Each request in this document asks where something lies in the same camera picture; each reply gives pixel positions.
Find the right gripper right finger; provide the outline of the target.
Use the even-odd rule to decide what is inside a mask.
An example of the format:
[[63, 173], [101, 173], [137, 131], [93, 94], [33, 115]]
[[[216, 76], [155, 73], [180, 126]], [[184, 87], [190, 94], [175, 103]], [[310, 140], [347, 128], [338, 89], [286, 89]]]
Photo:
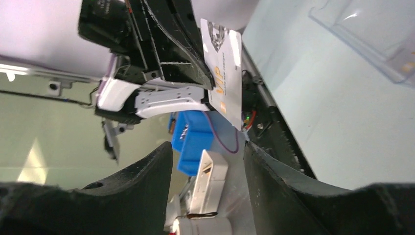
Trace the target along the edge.
[[259, 235], [412, 235], [413, 183], [336, 187], [274, 159], [252, 142], [244, 167]]

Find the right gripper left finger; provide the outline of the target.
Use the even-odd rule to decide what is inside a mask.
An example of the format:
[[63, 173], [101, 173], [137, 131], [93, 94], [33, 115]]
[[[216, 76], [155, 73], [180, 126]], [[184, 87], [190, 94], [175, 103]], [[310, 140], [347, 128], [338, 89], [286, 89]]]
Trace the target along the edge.
[[173, 166], [166, 141], [146, 157], [81, 189], [0, 185], [3, 235], [162, 235]]

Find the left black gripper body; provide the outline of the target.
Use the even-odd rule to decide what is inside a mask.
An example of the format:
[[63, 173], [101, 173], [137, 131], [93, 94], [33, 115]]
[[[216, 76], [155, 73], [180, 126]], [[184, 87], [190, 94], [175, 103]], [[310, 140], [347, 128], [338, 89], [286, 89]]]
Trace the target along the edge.
[[106, 47], [115, 57], [114, 78], [142, 85], [161, 77], [145, 27], [139, 27], [122, 0], [84, 0], [78, 21], [81, 38]]

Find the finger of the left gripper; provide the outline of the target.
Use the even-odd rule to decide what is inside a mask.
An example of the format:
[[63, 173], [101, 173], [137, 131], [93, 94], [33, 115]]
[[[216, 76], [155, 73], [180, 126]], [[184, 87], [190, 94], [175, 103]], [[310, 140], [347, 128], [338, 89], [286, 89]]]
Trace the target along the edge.
[[214, 87], [204, 58], [202, 38], [189, 0], [145, 0], [164, 79]]

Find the clear plastic card box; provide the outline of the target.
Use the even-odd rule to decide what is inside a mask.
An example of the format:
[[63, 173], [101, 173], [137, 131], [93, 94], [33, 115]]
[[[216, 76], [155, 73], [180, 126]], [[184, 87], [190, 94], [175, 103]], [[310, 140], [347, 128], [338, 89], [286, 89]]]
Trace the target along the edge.
[[345, 42], [391, 82], [415, 86], [413, 0], [327, 0], [309, 18]]

